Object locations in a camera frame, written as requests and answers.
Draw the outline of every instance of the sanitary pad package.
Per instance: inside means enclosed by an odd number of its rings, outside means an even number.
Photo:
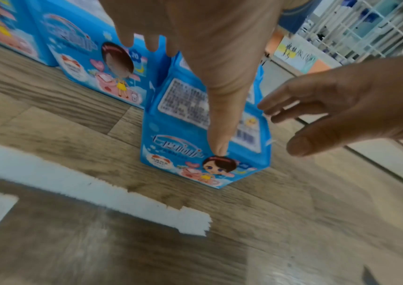
[[[0,0],[0,45],[46,65],[57,66],[25,0]]]
[[[217,189],[270,165],[269,126],[252,104],[246,105],[227,156],[211,152],[208,126],[206,87],[172,67],[144,112],[141,161]]]
[[[172,68],[178,69],[180,72],[188,76],[196,77],[195,74],[191,71],[189,65],[187,64],[186,60],[184,59],[181,53],[178,53],[177,56],[174,57]],[[248,104],[256,106],[259,103],[259,101],[261,101],[261,99],[263,98],[263,94],[261,93],[261,89],[259,87],[261,81],[263,80],[263,77],[264,77],[264,69],[262,65],[259,65],[258,70],[256,71],[255,81],[252,84],[252,86],[250,86],[250,90],[248,92],[247,97]]]
[[[97,0],[28,0],[49,48],[71,80],[143,108],[167,75],[165,38],[150,52],[143,37],[120,44]]]

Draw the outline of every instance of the hand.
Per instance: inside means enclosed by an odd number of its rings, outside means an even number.
[[[167,38],[167,54],[179,49],[206,85],[210,126],[208,142],[223,156],[236,132],[255,78],[283,6],[283,0],[102,0],[120,40],[132,46],[134,33],[158,48]],[[291,1],[292,8],[300,1]]]
[[[283,109],[294,102],[299,103]],[[323,114],[287,144],[307,156],[366,139],[403,139],[403,56],[351,64],[294,78],[258,107],[280,123],[305,114]]]

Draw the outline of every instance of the wire rack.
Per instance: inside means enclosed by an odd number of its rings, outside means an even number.
[[[341,64],[403,50],[403,0],[334,0],[298,34]]]

